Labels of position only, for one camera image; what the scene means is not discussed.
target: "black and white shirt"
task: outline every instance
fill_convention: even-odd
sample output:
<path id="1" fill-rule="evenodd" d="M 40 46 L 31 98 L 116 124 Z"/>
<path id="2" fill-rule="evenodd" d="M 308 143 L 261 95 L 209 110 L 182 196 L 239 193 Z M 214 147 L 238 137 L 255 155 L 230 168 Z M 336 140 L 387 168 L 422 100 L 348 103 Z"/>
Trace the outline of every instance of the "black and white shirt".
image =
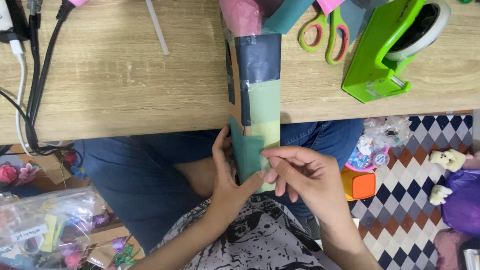
<path id="1" fill-rule="evenodd" d="M 206 200 L 181 217 L 155 249 L 199 220 L 209 203 L 210 200 Z M 227 230 L 182 269 L 340 268 L 305 233 L 285 206 L 263 196 L 252 196 Z"/>

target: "tape roll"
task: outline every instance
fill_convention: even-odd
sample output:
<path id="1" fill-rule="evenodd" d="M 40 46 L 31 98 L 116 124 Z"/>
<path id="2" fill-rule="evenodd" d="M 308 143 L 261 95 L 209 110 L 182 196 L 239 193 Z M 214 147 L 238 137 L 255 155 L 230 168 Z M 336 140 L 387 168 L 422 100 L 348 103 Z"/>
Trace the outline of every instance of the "tape roll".
<path id="1" fill-rule="evenodd" d="M 433 43 L 448 23 L 452 14 L 444 0 L 426 0 L 413 24 L 391 47 L 385 57 L 402 61 Z"/>

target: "diamond patterned rug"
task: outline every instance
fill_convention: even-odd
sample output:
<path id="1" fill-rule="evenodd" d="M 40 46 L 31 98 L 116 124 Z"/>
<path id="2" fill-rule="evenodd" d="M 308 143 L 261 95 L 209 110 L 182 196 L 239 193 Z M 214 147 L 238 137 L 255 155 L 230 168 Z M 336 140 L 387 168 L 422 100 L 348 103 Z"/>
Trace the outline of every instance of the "diamond patterned rug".
<path id="1" fill-rule="evenodd" d="M 383 269 L 434 270 L 433 239 L 441 229 L 441 207 L 428 201 L 432 187 L 445 183 L 445 169 L 428 161 L 433 150 L 466 153 L 472 145 L 471 115 L 412 116 L 414 135 L 389 150 L 390 162 L 375 171 L 376 195 L 349 202 L 360 219 L 363 241 Z"/>

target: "wooden desk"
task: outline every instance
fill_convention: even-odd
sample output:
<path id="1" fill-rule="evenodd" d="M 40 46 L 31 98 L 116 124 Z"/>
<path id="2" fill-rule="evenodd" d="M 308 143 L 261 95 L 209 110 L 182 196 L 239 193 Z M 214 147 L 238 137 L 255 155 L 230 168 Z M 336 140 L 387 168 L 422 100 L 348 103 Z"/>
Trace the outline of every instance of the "wooden desk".
<path id="1" fill-rule="evenodd" d="M 362 104 L 341 90 L 344 65 L 324 52 L 304 52 L 299 28 L 283 36 L 283 123 L 479 108 L 480 7 L 448 0 L 452 17 L 442 35 L 408 65 L 409 93 Z M 45 1 L 42 61 L 60 1 Z M 164 56 L 143 0 L 90 0 L 74 10 L 55 47 L 36 129 L 40 140 L 219 128 L 227 123 L 225 47 L 216 0 L 154 1 L 170 55 Z M 29 75 L 33 66 L 24 43 Z M 0 86 L 15 96 L 20 66 L 0 46 Z M 0 98 L 0 145 L 18 143 L 15 109 Z"/>

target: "scissors handle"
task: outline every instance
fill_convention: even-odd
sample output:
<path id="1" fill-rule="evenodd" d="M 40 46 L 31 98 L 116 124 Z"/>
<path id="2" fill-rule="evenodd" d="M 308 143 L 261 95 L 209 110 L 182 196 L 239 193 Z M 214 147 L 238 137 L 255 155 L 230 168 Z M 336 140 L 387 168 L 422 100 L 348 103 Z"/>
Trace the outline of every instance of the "scissors handle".
<path id="1" fill-rule="evenodd" d="M 337 57 L 332 58 L 332 53 L 336 43 L 337 29 L 340 29 L 342 31 L 342 47 L 340 48 L 340 52 L 338 53 Z M 330 18 L 330 38 L 328 40 L 326 54 L 327 63 L 329 63 L 330 65 L 337 65 L 342 62 L 343 57 L 345 56 L 348 49 L 349 38 L 350 35 L 348 31 L 348 26 L 342 20 L 342 16 L 340 14 L 340 7 L 337 7 L 333 10 L 332 16 Z"/>
<path id="2" fill-rule="evenodd" d="M 302 49 L 304 49 L 305 51 L 315 51 L 315 50 L 318 50 L 318 48 L 320 48 L 323 41 L 324 27 L 326 25 L 326 22 L 327 22 L 327 17 L 322 11 L 318 15 L 318 17 L 316 17 L 313 21 L 309 22 L 306 26 L 300 29 L 299 43 Z M 317 39 L 315 40 L 313 45 L 309 45 L 305 41 L 305 33 L 307 33 L 307 31 L 313 27 L 315 27 L 315 29 L 317 30 Z"/>

